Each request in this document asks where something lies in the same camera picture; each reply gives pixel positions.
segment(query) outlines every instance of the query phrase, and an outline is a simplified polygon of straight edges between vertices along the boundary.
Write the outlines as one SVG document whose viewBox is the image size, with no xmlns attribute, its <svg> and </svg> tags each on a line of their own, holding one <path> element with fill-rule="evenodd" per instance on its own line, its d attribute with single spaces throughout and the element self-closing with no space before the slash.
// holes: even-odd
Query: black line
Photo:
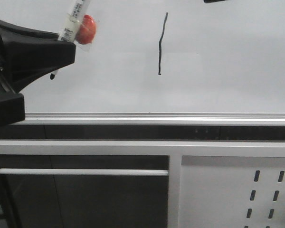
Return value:
<svg viewBox="0 0 285 228">
<path fill-rule="evenodd" d="M 49 162 L 50 162 L 51 167 L 53 169 L 52 159 L 51 159 L 50 156 L 49 156 Z M 55 179 L 54 175 L 53 175 L 53 180 L 54 180 L 54 185 L 55 185 L 55 192 L 56 192 L 56 197 L 57 197 L 57 202 L 58 202 L 58 208 L 59 208 L 59 215 L 60 215 L 60 219 L 61 219 L 61 224 L 62 224 L 62 228 L 64 228 L 65 224 L 64 224 L 63 219 L 62 219 L 61 205 L 60 205 L 59 195 L 58 195 L 58 191 L 57 191 L 57 183 L 56 183 L 56 179 Z"/>
<path fill-rule="evenodd" d="M 163 26 L 162 26 L 162 33 L 161 33 L 161 38 L 160 38 L 160 43 L 159 43 L 159 49 L 160 49 L 160 55 L 159 55 L 159 61 L 158 61 L 158 75 L 162 75 L 161 73 L 161 64 L 162 64 L 162 38 L 163 35 L 165 34 L 165 29 L 166 29 L 166 22 L 167 22 L 167 18 L 168 18 L 168 12 L 166 12 L 166 16 L 165 16 L 165 20 L 163 22 Z"/>
</svg>

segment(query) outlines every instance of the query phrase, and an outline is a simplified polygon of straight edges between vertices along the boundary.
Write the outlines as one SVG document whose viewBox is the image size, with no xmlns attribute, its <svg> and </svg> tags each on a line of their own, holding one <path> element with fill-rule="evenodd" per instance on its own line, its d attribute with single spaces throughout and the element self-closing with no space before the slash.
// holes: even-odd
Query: red object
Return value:
<svg viewBox="0 0 285 228">
<path fill-rule="evenodd" d="M 96 34 L 96 23 L 90 15 L 84 16 L 79 31 L 76 34 L 76 40 L 79 44 L 92 43 Z"/>
</svg>

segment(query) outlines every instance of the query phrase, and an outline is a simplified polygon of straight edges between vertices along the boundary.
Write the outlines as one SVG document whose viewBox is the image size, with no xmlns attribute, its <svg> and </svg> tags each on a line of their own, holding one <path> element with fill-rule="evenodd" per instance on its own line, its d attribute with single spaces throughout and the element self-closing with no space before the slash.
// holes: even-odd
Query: black object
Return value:
<svg viewBox="0 0 285 228">
<path fill-rule="evenodd" d="M 6 177 L 0 175 L 0 205 L 3 214 L 0 220 L 6 220 L 9 228 L 21 228 L 21 221 L 12 198 L 12 193 L 8 187 Z"/>
<path fill-rule="evenodd" d="M 189 125 L 9 125 L 0 127 L 0 139 L 51 140 L 222 140 L 283 141 L 281 126 Z"/>
<path fill-rule="evenodd" d="M 168 19 L 168 12 L 166 12 L 165 20 L 163 21 L 163 26 L 162 26 L 162 33 L 161 33 L 161 38 L 159 42 L 159 61 L 158 61 L 158 75 L 162 75 L 161 70 L 162 70 L 162 39 L 163 35 L 165 34 L 165 29 L 166 29 L 166 22 Z"/>
<path fill-rule="evenodd" d="M 212 3 L 217 1 L 226 1 L 226 0 L 204 0 L 205 3 Z"/>
<path fill-rule="evenodd" d="M 25 119 L 27 85 L 74 63 L 76 46 L 58 34 L 11 25 L 0 20 L 0 126 Z"/>
</svg>

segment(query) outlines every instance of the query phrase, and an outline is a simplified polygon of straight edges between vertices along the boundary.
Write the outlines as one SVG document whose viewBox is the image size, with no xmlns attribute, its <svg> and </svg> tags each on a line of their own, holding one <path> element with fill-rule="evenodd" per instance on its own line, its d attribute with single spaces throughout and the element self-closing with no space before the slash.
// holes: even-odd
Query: whiteboard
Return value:
<svg viewBox="0 0 285 228">
<path fill-rule="evenodd" d="M 71 3 L 0 0 L 0 19 L 59 32 Z M 93 0 L 88 14 L 89 52 L 25 88 L 27 113 L 285 114 L 285 0 Z"/>
</svg>

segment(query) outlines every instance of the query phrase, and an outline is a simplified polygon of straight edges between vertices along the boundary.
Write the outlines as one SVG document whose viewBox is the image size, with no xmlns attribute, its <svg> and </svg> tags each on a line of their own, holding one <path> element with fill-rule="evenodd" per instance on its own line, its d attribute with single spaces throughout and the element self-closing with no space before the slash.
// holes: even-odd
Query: metal frame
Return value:
<svg viewBox="0 0 285 228">
<path fill-rule="evenodd" d="M 0 169 L 6 175 L 81 175 L 81 176 L 168 176 L 168 170 L 114 170 L 114 169 Z"/>
<path fill-rule="evenodd" d="M 148 124 L 285 126 L 285 114 L 95 113 L 27 114 L 19 124 Z"/>
<path fill-rule="evenodd" d="M 169 155 L 168 228 L 178 227 L 183 156 L 284 157 L 285 142 L 158 141 L 9 141 L 0 154 L 10 155 Z"/>
</svg>

